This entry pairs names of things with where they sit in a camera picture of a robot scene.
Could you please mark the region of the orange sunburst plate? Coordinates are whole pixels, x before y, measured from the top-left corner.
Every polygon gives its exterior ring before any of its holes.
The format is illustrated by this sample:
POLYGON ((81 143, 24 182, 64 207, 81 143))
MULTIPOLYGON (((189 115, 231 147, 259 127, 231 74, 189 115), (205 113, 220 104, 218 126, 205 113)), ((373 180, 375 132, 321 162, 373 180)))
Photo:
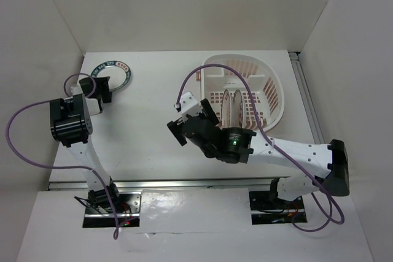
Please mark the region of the orange sunburst plate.
POLYGON ((230 92, 225 89, 222 96, 221 122, 223 128, 231 127, 233 101, 230 92))

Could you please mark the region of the green rimmed white plate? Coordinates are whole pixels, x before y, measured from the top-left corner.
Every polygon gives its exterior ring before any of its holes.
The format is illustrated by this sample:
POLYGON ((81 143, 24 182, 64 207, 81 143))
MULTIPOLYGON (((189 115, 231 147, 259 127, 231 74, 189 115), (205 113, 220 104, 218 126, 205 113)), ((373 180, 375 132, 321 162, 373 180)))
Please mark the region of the green rimmed white plate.
POLYGON ((90 74, 94 78, 109 78, 109 90, 119 92, 132 81, 133 74, 129 65, 123 61, 111 60, 97 65, 90 74))

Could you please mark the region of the red green character plate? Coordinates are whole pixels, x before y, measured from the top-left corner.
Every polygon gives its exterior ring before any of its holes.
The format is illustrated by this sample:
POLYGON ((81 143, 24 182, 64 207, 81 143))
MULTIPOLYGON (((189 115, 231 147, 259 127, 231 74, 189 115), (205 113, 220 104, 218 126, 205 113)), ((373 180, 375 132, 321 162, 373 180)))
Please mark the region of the red green character plate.
POLYGON ((233 95, 232 127, 244 127, 244 102, 240 90, 236 90, 233 95))

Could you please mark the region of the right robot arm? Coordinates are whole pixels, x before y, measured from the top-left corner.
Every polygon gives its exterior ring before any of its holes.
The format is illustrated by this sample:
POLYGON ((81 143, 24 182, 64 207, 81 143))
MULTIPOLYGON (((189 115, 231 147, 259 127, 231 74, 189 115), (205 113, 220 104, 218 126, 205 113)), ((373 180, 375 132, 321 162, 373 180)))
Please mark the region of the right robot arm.
POLYGON ((299 175, 271 181, 268 201, 275 208, 315 191, 336 197, 349 195, 348 155, 341 140, 302 144, 250 129, 220 128, 208 100, 197 102, 190 93, 178 111, 181 117, 167 127, 181 146, 191 142, 205 157, 229 164, 275 164, 299 169, 299 175))

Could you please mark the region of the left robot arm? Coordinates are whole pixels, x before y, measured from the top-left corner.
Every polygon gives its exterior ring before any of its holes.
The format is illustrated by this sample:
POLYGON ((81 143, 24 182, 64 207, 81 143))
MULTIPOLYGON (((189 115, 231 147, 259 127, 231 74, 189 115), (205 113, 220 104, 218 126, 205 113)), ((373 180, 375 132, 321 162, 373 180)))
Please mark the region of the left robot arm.
POLYGON ((87 99, 92 98, 102 111, 102 102, 111 102, 109 78, 94 78, 84 74, 79 81, 81 93, 66 99, 50 101, 50 130, 52 137, 73 155, 87 183, 87 204, 98 210, 113 213, 121 205, 119 191, 104 170, 91 140, 93 125, 87 99))

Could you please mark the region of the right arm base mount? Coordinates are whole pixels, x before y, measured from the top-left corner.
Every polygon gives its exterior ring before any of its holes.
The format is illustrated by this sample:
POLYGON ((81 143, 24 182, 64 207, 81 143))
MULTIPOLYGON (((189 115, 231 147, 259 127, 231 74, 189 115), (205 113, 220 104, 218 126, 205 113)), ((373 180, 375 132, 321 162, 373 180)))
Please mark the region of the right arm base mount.
POLYGON ((249 191, 249 206, 253 225, 307 223, 302 197, 294 201, 271 201, 268 191, 249 191))

